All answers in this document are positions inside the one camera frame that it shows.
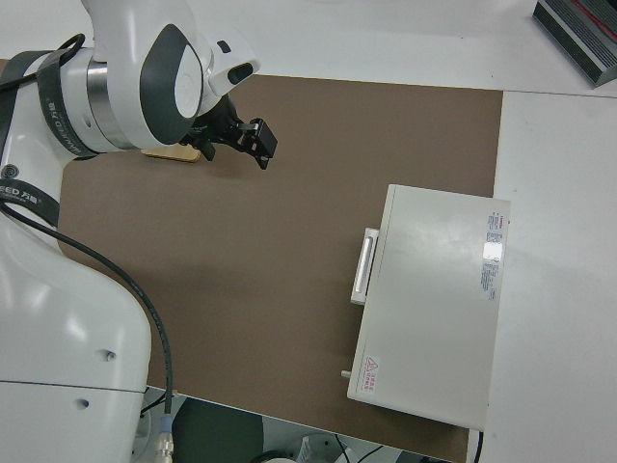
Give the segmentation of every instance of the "cable connector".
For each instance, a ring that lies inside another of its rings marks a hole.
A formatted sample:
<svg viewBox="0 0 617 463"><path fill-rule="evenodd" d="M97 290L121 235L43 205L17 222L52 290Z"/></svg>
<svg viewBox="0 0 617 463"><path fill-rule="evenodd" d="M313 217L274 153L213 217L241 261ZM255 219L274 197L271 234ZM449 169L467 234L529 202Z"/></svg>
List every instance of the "cable connector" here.
<svg viewBox="0 0 617 463"><path fill-rule="evenodd" d="M172 437L172 416L161 417L161 432L156 443L154 463L173 463L174 437Z"/></svg>

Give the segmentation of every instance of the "brown work surface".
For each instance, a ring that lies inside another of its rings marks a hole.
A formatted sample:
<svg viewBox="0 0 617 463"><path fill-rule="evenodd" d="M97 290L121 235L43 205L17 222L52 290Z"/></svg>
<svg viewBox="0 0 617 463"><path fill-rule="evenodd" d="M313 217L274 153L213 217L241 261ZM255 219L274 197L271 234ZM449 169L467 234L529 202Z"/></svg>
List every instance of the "brown work surface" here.
<svg viewBox="0 0 617 463"><path fill-rule="evenodd" d="M465 429L350 400L340 372L362 319L349 297L363 230L388 185L492 196L501 93L256 76L233 97L279 138L266 172L224 148L213 163L73 162L62 231L149 293L182 393L464 461ZM162 371L153 336L149 383Z"/></svg>

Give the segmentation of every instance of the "cable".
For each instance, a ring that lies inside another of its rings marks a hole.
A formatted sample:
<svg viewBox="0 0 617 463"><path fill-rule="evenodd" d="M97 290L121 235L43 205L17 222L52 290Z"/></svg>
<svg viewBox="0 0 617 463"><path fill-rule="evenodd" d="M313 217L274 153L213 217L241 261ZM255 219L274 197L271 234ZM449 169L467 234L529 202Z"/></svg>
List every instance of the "cable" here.
<svg viewBox="0 0 617 463"><path fill-rule="evenodd" d="M480 431L478 435L478 448L475 451L475 458L473 458L473 463L479 463L480 454L482 453L482 442L484 441L484 433Z"/></svg>
<svg viewBox="0 0 617 463"><path fill-rule="evenodd" d="M343 451L343 455L345 455L345 460L347 461L347 463L351 463L349 461L349 457L347 456L347 452L345 451L345 447L343 446L343 443L340 442L340 439L338 439L338 434L335 434L335 437L336 437L336 441L338 442L338 446Z"/></svg>
<svg viewBox="0 0 617 463"><path fill-rule="evenodd" d="M84 41L86 41L86 36L84 36L83 34L77 34L58 47L58 50L70 47L67 53L62 55L62 58L60 58L60 66L66 64L77 54L79 49L83 46ZM19 88L21 85L27 84L28 82L33 82L34 80L37 80L37 74L35 72L32 72L18 79L4 82L0 84L0 94Z"/></svg>
<svg viewBox="0 0 617 463"><path fill-rule="evenodd" d="M164 401L165 401L165 393L161 394L161 396L158 397L156 400L154 400L152 403L142 408L142 411L139 413L140 416L143 416L144 413L147 412L150 408L154 408L155 406L160 405Z"/></svg>
<svg viewBox="0 0 617 463"><path fill-rule="evenodd" d="M170 415L172 413L172 397L174 394L174 373L172 370L172 350L170 348L169 339L167 338L167 333L165 332L165 327L163 326L163 320L161 316L156 311L152 302L150 301L147 294L139 287L137 282L133 280L130 275L128 275L124 270L115 265L112 261L99 254L94 249L89 248L85 244L80 243L58 231L50 229L45 225L40 224L39 222L35 222L28 217L21 215L19 212L11 209L7 206L7 204L3 201L0 201L0 210L5 214L13 217L15 220L32 227L39 232L45 233L53 238L56 238L58 241L62 241L66 243L68 246L71 246L78 251L90 256L98 260L100 263L109 268L112 272L116 273L134 292L137 296L144 302L144 305L148 309L152 320L154 321L154 325L156 326L156 330L158 331L158 335L161 339L161 344L163 345L163 355L165 358L165 414Z"/></svg>
<svg viewBox="0 0 617 463"><path fill-rule="evenodd" d="M343 452L343 455L345 455L345 460L347 461L347 463L351 463L349 461L349 457L347 456L347 452L345 451L345 447L343 446L343 443L340 442L340 439L338 438L338 434L335 434L336 437L336 441L338 442L338 446L340 447L340 449ZM384 446L379 446L377 449L373 449L371 450L369 453L367 453L365 456L363 456L360 460L358 460L358 463L360 463L361 461L364 461L366 458L368 458L370 455L372 455L373 453L375 453L377 450L382 449Z"/></svg>
<svg viewBox="0 0 617 463"><path fill-rule="evenodd" d="M373 453L375 453L377 450L382 449L384 446L379 446L377 449L373 449L371 450L369 453L367 453L365 456L363 456L360 460L358 460L358 463L360 463L361 461L364 461L366 458L368 458L370 455L372 455Z"/></svg>

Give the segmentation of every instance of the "wooden block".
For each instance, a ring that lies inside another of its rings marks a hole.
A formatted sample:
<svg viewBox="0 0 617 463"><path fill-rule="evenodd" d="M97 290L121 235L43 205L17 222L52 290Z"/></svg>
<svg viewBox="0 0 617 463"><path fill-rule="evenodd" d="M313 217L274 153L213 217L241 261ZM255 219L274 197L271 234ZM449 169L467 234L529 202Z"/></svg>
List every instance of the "wooden block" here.
<svg viewBox="0 0 617 463"><path fill-rule="evenodd" d="M163 159L182 162L197 162L201 156L200 151L182 145L173 145L156 150L142 150L142 153L149 157L161 157Z"/></svg>

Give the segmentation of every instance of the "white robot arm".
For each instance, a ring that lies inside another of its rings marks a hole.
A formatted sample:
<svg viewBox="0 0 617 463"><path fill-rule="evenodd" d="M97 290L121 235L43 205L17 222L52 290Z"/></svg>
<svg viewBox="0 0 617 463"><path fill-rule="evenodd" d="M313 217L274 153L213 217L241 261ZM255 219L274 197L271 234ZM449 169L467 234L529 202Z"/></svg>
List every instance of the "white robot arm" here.
<svg viewBox="0 0 617 463"><path fill-rule="evenodd" d="M0 77L0 461L131 457L148 322L126 289L60 252L66 164L178 142L211 160L224 143L265 169L277 144L227 96L259 66L238 34L203 38L183 1L82 2L94 49L75 37L24 52ZM157 459L171 461L169 418L162 431Z"/></svg>

